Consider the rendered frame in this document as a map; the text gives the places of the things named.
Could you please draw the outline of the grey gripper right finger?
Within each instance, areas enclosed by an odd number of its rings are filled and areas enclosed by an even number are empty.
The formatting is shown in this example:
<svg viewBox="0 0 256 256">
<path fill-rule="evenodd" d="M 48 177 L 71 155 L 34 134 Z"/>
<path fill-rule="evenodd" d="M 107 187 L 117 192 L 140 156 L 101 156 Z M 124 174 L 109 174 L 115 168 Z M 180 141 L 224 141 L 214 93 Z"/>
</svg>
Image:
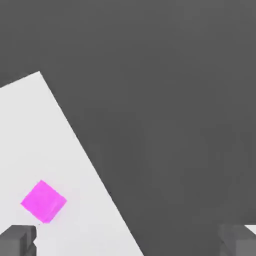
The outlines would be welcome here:
<svg viewBox="0 0 256 256">
<path fill-rule="evenodd" d="M 245 225 L 219 226 L 219 256 L 256 256 L 256 234 Z"/>
</svg>

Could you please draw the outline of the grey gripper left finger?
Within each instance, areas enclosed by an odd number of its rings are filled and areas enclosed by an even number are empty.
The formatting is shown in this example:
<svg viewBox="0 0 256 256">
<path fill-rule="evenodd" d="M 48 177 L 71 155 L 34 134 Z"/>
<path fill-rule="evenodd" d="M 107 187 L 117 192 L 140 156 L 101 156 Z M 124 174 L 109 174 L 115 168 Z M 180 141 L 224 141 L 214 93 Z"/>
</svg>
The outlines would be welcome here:
<svg viewBox="0 0 256 256">
<path fill-rule="evenodd" d="M 0 234 L 0 256 L 37 256 L 34 225 L 11 225 Z"/>
</svg>

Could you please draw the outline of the small magenta cube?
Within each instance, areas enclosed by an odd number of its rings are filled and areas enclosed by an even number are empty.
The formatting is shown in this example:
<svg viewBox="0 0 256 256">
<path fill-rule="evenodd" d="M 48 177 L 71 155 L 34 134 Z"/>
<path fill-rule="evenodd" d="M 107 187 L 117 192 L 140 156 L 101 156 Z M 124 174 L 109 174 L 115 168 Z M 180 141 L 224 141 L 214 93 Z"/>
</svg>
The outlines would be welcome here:
<svg viewBox="0 0 256 256">
<path fill-rule="evenodd" d="M 49 224 L 67 203 L 67 199 L 40 180 L 20 203 L 44 224 Z"/>
</svg>

